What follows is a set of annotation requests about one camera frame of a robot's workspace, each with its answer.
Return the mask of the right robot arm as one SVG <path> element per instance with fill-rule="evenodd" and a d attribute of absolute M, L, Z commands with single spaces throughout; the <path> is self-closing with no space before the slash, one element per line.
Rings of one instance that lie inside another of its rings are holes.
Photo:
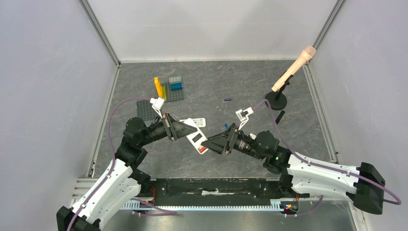
<path fill-rule="evenodd" d="M 292 194 L 323 195 L 350 200 L 353 206 L 370 214 L 383 213 L 385 180 L 374 165 L 362 162 L 345 166 L 309 158 L 279 145 L 270 131 L 246 135 L 235 125 L 207 138 L 202 146 L 218 154 L 239 151 L 263 160 L 269 172 L 280 175 L 278 191 Z"/>

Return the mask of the white remote control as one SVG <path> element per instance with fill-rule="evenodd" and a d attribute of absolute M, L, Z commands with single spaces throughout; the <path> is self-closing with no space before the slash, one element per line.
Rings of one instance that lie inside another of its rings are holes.
<path fill-rule="evenodd" d="M 193 145 L 193 147 L 195 148 L 195 150 L 199 153 L 199 154 L 204 154 L 205 152 L 208 151 L 208 149 L 206 149 L 203 153 L 200 153 L 199 150 L 203 147 L 201 145 L 201 143 L 205 140 L 207 140 L 207 137 L 204 135 L 204 133 L 201 131 L 201 128 L 197 128 L 197 132 L 194 132 L 190 135 L 187 135 L 187 139 L 190 141 L 190 143 Z"/>

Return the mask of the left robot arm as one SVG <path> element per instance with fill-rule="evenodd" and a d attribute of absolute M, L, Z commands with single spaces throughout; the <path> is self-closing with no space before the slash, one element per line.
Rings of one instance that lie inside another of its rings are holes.
<path fill-rule="evenodd" d="M 138 169 L 147 155 L 144 146 L 163 138 L 175 141 L 198 130 L 191 119 L 180 122 L 168 113 L 149 126 L 140 117 L 129 119 L 105 172 L 70 208 L 62 206 L 57 211 L 57 229 L 101 231 L 126 202 L 150 193 L 151 177 Z"/>

